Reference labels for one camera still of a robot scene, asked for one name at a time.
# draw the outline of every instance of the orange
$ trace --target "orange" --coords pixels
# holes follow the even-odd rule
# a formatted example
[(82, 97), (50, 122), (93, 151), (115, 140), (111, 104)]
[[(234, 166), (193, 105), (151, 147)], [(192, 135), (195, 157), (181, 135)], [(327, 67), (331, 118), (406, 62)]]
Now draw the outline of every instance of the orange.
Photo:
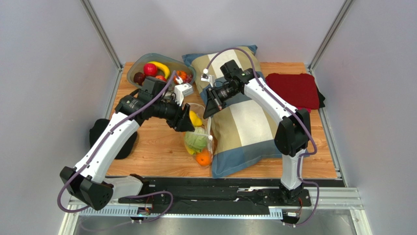
[(201, 166), (207, 166), (211, 164), (211, 154), (208, 149), (203, 149), (201, 153), (197, 153), (195, 155), (195, 160), (200, 164)]

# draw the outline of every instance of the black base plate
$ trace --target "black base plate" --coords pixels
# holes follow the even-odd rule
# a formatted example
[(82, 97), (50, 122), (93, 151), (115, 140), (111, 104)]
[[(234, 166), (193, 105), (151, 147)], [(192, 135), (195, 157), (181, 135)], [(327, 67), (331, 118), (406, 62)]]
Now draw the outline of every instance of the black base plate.
[[(290, 204), (280, 198), (279, 188), (252, 191), (238, 191), (239, 188), (259, 187), (254, 179), (205, 179), (205, 178), (146, 178), (150, 182), (149, 192), (169, 191), (174, 195), (170, 213), (178, 214), (226, 214), (226, 215), (267, 215), (269, 206), (299, 207), (311, 206), (308, 190), (303, 189)], [(279, 179), (265, 180), (264, 187), (279, 187)], [(170, 202), (167, 194), (150, 198), (152, 212), (161, 213)], [(120, 203), (143, 203), (143, 199), (119, 199)]]

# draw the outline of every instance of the red apple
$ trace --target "red apple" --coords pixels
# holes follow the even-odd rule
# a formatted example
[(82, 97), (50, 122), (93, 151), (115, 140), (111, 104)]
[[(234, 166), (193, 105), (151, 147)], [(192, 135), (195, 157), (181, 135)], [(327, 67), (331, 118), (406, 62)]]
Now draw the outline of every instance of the red apple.
[(158, 73), (158, 68), (156, 67), (156, 65), (148, 63), (148, 64), (145, 64), (145, 66), (143, 66), (143, 72), (147, 76), (155, 77), (156, 74)]
[(158, 76), (156, 76), (156, 78), (159, 79), (159, 80), (162, 80), (162, 81), (166, 82), (166, 78), (164, 76), (162, 76), (162, 75), (158, 75)]
[(139, 86), (142, 86), (143, 81), (145, 80), (146, 75), (143, 72), (137, 72), (135, 73), (135, 76), (133, 77), (133, 82), (138, 84)]

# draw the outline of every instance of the red fruit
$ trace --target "red fruit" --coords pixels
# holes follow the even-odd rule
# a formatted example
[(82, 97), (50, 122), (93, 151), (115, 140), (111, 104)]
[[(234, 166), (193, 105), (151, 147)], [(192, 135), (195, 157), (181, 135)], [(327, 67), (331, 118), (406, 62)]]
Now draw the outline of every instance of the red fruit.
[(135, 73), (135, 76), (133, 77), (133, 82), (138, 84), (139, 86), (142, 86), (143, 81), (145, 80), (146, 75), (143, 72), (137, 72)]
[(184, 83), (190, 83), (192, 81), (192, 74), (188, 74), (184, 80)]
[(147, 76), (155, 77), (156, 74), (158, 73), (158, 68), (156, 67), (156, 65), (148, 63), (148, 64), (145, 64), (145, 66), (143, 66), (143, 72)]
[(155, 77), (159, 80), (162, 80), (162, 81), (166, 82), (166, 78), (162, 75), (158, 75), (158, 76), (155, 76)]

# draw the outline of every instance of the lemon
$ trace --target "lemon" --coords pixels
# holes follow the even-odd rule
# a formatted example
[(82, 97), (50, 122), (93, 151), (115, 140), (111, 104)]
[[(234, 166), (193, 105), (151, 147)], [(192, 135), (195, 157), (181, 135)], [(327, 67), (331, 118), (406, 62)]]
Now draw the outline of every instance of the lemon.
[(203, 121), (201, 121), (201, 119), (197, 116), (197, 114), (192, 110), (190, 110), (190, 119), (191, 119), (193, 126), (203, 125)]

